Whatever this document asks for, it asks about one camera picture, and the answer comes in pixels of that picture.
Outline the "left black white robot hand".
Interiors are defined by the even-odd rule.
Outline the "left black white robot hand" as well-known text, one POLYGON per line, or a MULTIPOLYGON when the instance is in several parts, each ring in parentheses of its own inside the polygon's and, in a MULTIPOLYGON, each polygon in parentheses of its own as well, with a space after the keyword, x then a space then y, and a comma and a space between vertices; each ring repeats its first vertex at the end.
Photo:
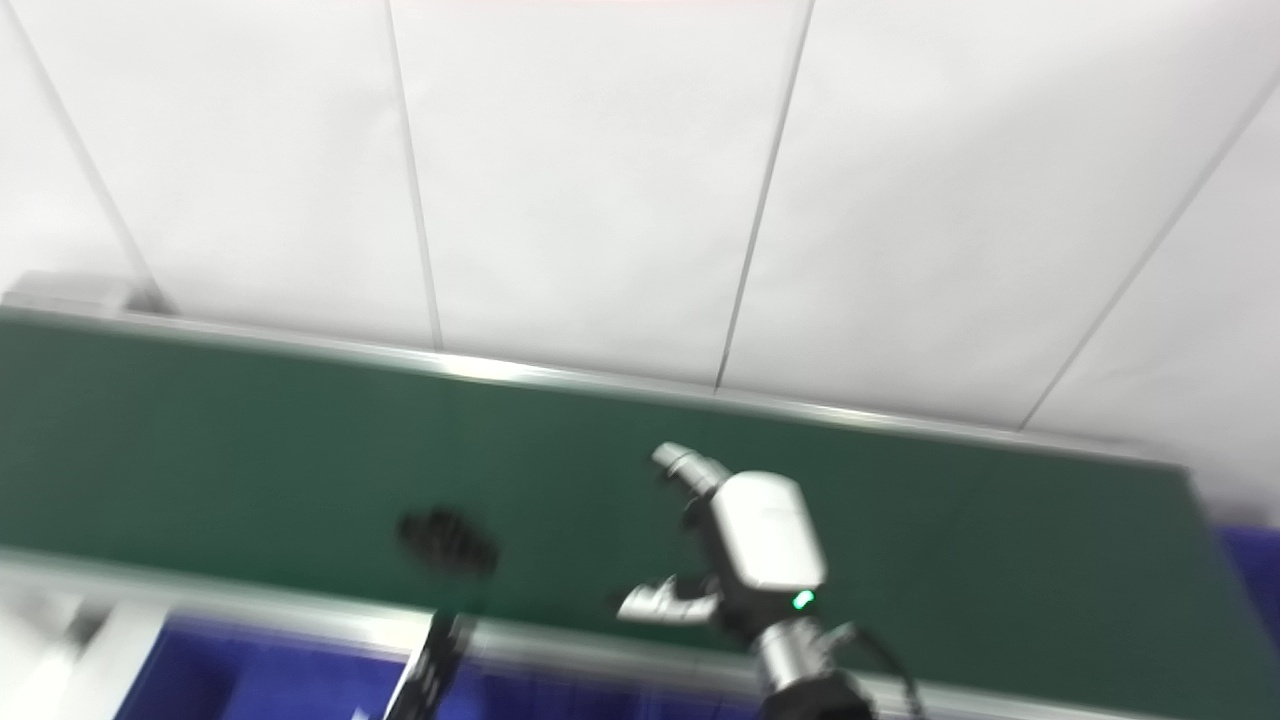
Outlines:
POLYGON ((415 660, 406 666, 384 719, 436 719, 471 644, 474 618, 435 612, 415 660))

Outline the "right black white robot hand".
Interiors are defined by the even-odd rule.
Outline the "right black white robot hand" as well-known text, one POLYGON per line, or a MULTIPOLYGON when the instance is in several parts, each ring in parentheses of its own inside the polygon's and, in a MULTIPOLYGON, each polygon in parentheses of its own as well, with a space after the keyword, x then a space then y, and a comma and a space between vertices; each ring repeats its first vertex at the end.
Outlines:
POLYGON ((771 628, 813 615, 828 566, 797 482, 772 471, 730 471, 672 442, 657 447, 652 460, 666 480, 686 491, 681 523, 707 570, 618 594, 621 621, 710 624, 750 646, 771 628))

